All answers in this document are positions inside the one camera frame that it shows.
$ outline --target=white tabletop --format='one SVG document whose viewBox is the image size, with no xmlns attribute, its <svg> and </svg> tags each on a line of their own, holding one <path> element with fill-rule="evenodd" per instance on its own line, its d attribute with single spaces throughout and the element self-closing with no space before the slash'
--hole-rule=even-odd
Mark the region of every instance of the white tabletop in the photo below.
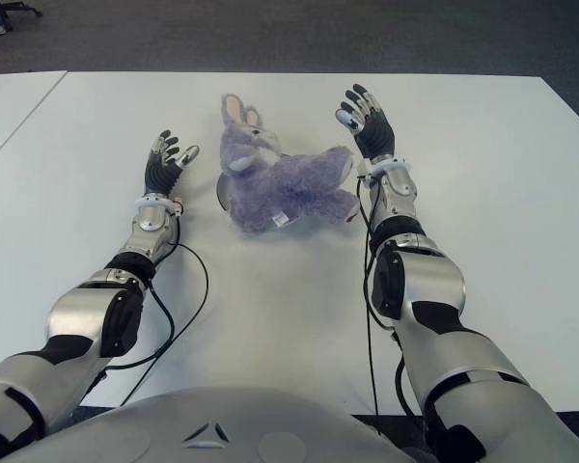
<svg viewBox="0 0 579 463">
<path fill-rule="evenodd" d="M 151 140 L 170 127 L 202 148 L 176 193 L 188 204 L 182 241 L 206 261 L 211 292 L 136 397 L 261 385 L 372 413 L 364 225 L 246 237 L 215 197 L 224 92 L 256 104 L 285 152 L 357 153 L 333 116 L 354 82 L 386 108 L 413 165 L 421 222 L 464 272 L 465 324 L 553 407 L 579 409 L 579 118 L 530 77 L 69 73 L 0 153 L 0 360 L 41 347 L 53 302 L 122 246 Z M 186 253 L 163 264 L 155 284 L 178 326 L 203 283 Z M 166 330 L 148 300 L 139 343 L 120 363 L 152 352 Z M 398 414 L 400 354 L 373 334 L 382 410 Z M 85 403 L 118 404 L 140 372 L 111 373 Z"/>
<path fill-rule="evenodd" d="M 0 74 L 0 147 L 65 74 L 65 71 Z"/>
</svg>

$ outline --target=plush toy tag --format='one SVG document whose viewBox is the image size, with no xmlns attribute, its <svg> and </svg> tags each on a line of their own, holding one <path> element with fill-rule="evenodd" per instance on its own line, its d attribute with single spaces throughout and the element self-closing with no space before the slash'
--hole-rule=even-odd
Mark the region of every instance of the plush toy tag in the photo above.
<svg viewBox="0 0 579 463">
<path fill-rule="evenodd" d="M 274 214 L 272 216 L 272 221 L 275 223 L 275 225 L 277 226 L 277 228 L 281 228 L 284 225 L 287 225 L 288 222 L 290 221 L 290 218 L 283 212 L 277 212 L 276 214 Z"/>
</svg>

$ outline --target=robotic hand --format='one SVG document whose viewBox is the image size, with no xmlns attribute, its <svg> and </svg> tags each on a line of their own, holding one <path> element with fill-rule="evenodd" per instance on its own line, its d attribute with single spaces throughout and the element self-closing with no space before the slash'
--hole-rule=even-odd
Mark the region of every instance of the robotic hand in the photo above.
<svg viewBox="0 0 579 463">
<path fill-rule="evenodd" d="M 199 148 L 179 154 L 166 130 L 154 141 L 146 167 L 146 194 L 123 248 L 87 281 L 54 305 L 47 344 L 0 364 L 0 457 L 58 429 L 104 377 L 114 357 L 137 341 L 149 281 L 179 239 L 180 199 L 169 195 Z"/>
<path fill-rule="evenodd" d="M 392 319 L 427 443 L 440 462 L 576 461 L 579 440 L 486 336 L 459 316 L 465 283 L 459 268 L 423 231 L 416 186 L 395 157 L 395 136 L 379 104 L 354 85 L 337 119 L 365 158 L 369 221 L 376 260 L 372 302 Z"/>
</svg>

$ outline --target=purple plush rabbit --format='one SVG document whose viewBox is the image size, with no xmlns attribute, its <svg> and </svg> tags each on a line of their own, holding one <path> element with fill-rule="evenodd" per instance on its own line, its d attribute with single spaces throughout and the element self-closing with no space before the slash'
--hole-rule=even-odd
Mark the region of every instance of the purple plush rabbit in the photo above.
<svg viewBox="0 0 579 463">
<path fill-rule="evenodd" d="M 230 179 L 230 214 L 241 229 L 265 232 L 306 215 L 343 223 L 356 215 L 358 200 L 339 189 L 352 167 L 349 149 L 287 156 L 258 111 L 238 96 L 223 95 L 222 113 L 221 169 Z"/>
</svg>

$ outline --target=gray carpet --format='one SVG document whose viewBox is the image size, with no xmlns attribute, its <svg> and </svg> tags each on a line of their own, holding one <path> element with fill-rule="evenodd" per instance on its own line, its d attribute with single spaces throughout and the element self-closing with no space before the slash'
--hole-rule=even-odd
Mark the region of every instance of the gray carpet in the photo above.
<svg viewBox="0 0 579 463">
<path fill-rule="evenodd" d="M 579 0 L 29 0 L 0 72 L 537 75 L 579 114 Z"/>
</svg>

